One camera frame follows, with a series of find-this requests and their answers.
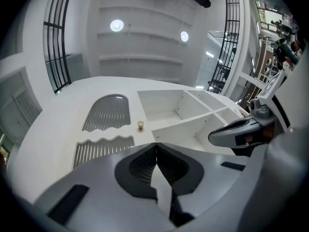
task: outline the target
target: black metal railing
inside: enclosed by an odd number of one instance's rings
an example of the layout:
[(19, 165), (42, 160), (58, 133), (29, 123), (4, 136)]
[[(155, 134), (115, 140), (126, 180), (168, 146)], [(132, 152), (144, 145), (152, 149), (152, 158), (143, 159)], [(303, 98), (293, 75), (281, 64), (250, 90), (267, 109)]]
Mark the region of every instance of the black metal railing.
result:
[(239, 0), (225, 0), (225, 30), (221, 51), (207, 91), (220, 94), (230, 74), (239, 40)]
[(46, 48), (44, 51), (47, 50), (45, 64), (55, 93), (71, 84), (64, 45), (68, 4), (69, 0), (51, 0), (49, 9), (47, 9), (48, 19), (44, 21), (43, 40)]

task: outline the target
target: white compartment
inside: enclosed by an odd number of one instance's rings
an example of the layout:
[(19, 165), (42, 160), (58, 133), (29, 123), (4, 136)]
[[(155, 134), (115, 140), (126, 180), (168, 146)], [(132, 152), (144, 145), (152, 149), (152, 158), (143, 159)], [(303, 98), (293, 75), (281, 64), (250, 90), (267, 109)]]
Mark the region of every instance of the white compartment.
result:
[(214, 114), (193, 119), (174, 126), (153, 130), (157, 143), (171, 143), (199, 151), (234, 155), (230, 148), (217, 147), (208, 141), (208, 135), (225, 123)]
[(190, 90), (189, 92), (193, 94), (195, 97), (197, 97), (198, 99), (200, 99), (202, 102), (204, 102), (212, 110), (218, 110), (218, 109), (226, 107), (223, 103), (221, 103), (216, 98), (214, 98), (212, 95), (210, 95), (209, 93), (203, 90)]
[(243, 116), (238, 115), (236, 112), (234, 112), (228, 107), (217, 110), (216, 114), (219, 115), (228, 124), (236, 119), (243, 118)]
[(209, 113), (209, 109), (183, 90), (138, 91), (149, 122), (161, 127), (177, 121)]

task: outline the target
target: ceiling light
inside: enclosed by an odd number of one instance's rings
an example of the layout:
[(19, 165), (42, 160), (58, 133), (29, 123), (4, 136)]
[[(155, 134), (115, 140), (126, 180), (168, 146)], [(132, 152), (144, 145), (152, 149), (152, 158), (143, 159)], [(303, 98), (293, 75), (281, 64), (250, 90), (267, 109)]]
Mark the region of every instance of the ceiling light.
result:
[(259, 22), (257, 22), (256, 24), (257, 24), (257, 30), (258, 30), (258, 32), (259, 32), (259, 34), (260, 34), (261, 32), (260, 32)]
[(183, 31), (183, 32), (181, 32), (181, 34), (180, 34), (180, 38), (181, 38), (181, 40), (182, 40), (183, 42), (187, 42), (188, 39), (189, 39), (189, 35), (188, 35), (187, 32)]
[(121, 29), (124, 28), (124, 23), (121, 20), (114, 20), (111, 23), (111, 30), (113, 30), (114, 32), (118, 32)]
[(206, 55), (208, 55), (209, 57), (212, 57), (212, 58), (214, 56), (214, 54), (211, 54), (210, 52), (207, 52), (207, 51), (206, 51)]

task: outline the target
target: small cup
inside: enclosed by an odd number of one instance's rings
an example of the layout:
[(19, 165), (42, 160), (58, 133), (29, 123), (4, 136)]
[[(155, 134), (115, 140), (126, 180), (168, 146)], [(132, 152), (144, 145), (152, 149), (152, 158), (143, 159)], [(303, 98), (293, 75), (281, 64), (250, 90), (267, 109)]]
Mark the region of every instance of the small cup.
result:
[(139, 127), (139, 130), (144, 129), (144, 121), (139, 121), (139, 122), (137, 122), (137, 125), (138, 125), (138, 127)]

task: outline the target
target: drain grate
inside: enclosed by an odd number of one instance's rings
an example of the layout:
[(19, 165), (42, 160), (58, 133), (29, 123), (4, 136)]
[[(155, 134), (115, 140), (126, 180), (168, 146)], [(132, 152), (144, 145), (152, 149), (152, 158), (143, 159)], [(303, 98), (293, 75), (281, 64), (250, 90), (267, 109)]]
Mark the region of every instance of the drain grate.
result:
[(79, 144), (77, 145), (75, 152), (74, 168), (89, 160), (113, 154), (119, 151), (124, 151), (132, 146), (134, 146), (132, 137), (116, 137), (111, 141), (102, 139), (96, 143), (87, 141), (84, 144)]
[(131, 124), (128, 99), (122, 95), (104, 96), (93, 104), (83, 131), (120, 128)]

